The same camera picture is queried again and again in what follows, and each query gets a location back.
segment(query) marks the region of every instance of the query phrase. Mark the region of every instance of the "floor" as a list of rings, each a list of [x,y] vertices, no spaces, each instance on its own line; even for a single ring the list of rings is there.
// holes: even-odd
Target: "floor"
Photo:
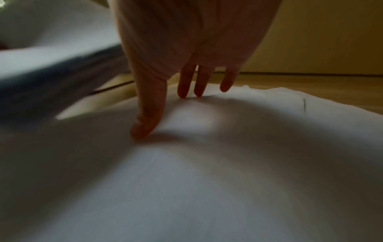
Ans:
[[[210,82],[220,83],[223,76],[223,73],[215,73]],[[170,85],[177,83],[178,79],[179,74],[176,74],[168,83]],[[131,74],[120,75],[100,87],[99,90],[132,80],[133,76]],[[248,85],[255,89],[285,87],[335,102],[357,106],[383,115],[383,77],[260,75],[244,73],[238,76],[235,85]],[[124,85],[85,97],[69,107],[57,118],[63,119],[92,112],[134,96],[136,96],[135,84]]]

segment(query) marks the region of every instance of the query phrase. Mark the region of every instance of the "hand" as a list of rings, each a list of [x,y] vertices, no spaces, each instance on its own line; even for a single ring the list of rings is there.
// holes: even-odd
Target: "hand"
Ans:
[[[226,67],[221,90],[233,85],[242,64],[266,34],[281,0],[111,0],[140,105],[134,139],[146,137],[165,109],[167,80],[181,70],[185,98],[198,65],[196,96],[216,67]]]

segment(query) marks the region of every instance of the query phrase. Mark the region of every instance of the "wooden floor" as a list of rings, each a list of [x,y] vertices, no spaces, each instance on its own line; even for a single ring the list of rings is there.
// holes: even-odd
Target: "wooden floor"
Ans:
[[[210,82],[220,83],[223,76],[223,73],[215,73]],[[169,84],[177,83],[178,79],[179,74],[176,74],[169,80]],[[99,89],[104,89],[132,80],[133,76],[131,74],[121,75]],[[248,85],[255,89],[285,87],[383,114],[383,78],[381,77],[241,74],[238,76],[235,85]],[[135,84],[125,85],[110,91],[86,97],[62,113],[59,118],[67,118],[85,112],[91,112],[134,96],[136,96]]]

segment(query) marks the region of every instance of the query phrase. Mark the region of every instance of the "beige wall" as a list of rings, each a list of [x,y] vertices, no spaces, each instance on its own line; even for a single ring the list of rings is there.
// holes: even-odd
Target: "beige wall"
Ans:
[[[284,0],[243,71],[383,74],[383,0]]]

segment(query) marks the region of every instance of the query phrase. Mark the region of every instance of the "white cloth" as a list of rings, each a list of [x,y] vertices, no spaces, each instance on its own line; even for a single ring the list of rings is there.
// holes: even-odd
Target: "white cloth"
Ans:
[[[383,116],[287,89],[206,92],[172,87],[139,144],[136,100],[4,134],[0,240],[383,240]]]

